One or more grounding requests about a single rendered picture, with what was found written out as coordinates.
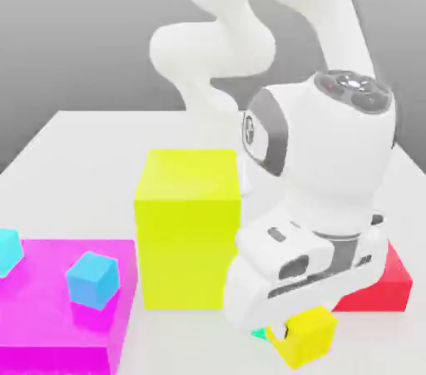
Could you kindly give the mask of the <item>large yellow box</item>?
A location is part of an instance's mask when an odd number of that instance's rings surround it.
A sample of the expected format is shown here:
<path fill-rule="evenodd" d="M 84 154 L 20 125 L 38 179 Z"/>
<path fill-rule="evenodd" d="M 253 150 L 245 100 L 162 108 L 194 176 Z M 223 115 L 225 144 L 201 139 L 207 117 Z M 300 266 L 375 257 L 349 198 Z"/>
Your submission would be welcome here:
<path fill-rule="evenodd" d="M 217 310 L 240 228 L 233 149 L 150 149 L 134 198 L 148 310 Z"/>

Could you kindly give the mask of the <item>large magenta box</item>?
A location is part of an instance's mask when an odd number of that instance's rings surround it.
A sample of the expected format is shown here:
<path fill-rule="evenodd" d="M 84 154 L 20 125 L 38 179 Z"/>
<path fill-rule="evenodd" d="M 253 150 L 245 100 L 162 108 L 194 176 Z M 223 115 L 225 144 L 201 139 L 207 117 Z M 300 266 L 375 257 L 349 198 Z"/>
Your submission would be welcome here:
<path fill-rule="evenodd" d="M 25 239 L 0 279 L 0 375 L 117 375 L 137 285 L 131 239 Z M 102 310 L 73 303 L 66 272 L 87 251 L 117 261 Z"/>

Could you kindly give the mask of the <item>large red box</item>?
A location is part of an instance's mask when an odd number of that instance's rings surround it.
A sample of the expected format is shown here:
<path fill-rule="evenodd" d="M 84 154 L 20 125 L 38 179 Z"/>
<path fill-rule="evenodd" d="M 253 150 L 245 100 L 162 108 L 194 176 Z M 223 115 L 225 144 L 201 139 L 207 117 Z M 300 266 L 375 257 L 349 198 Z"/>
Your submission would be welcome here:
<path fill-rule="evenodd" d="M 389 244 L 383 275 L 376 284 L 344 296 L 334 307 L 334 312 L 404 312 L 413 285 L 397 251 Z"/>

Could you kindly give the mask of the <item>small blue cube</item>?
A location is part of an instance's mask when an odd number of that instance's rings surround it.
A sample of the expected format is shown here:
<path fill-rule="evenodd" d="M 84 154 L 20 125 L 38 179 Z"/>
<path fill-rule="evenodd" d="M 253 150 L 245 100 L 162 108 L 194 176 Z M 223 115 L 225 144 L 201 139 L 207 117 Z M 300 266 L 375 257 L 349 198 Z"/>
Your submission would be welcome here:
<path fill-rule="evenodd" d="M 87 251 L 66 272 L 66 281 L 73 303 L 102 311 L 121 287 L 118 262 Z"/>

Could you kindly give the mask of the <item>small yellow cube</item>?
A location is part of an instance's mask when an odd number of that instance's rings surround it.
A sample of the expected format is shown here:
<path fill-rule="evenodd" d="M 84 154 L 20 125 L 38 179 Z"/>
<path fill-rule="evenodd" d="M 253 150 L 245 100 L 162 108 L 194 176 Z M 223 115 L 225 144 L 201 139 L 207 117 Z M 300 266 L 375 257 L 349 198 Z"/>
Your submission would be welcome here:
<path fill-rule="evenodd" d="M 329 352 L 337 323 L 338 319 L 320 305 L 289 318 L 286 339 L 271 344 L 291 369 L 297 369 Z"/>

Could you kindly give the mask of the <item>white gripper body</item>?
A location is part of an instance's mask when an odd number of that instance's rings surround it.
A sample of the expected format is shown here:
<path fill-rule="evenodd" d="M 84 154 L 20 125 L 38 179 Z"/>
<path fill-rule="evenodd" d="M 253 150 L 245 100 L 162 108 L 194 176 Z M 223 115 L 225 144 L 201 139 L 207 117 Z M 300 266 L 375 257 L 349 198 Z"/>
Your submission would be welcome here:
<path fill-rule="evenodd" d="M 249 333 L 320 305 L 331 310 L 344 296 L 375 284 L 381 275 L 378 258 L 322 279 L 273 285 L 238 255 L 227 274 L 223 312 L 231 325 Z"/>

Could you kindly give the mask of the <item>small cyan cube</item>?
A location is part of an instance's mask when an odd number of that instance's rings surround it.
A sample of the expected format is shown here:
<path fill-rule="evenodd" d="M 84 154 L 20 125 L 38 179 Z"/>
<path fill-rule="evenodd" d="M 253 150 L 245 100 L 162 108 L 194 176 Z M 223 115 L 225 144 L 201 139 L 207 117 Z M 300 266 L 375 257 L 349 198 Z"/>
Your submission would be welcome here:
<path fill-rule="evenodd" d="M 0 279 L 4 279 L 23 258 L 22 242 L 16 230 L 0 229 Z"/>

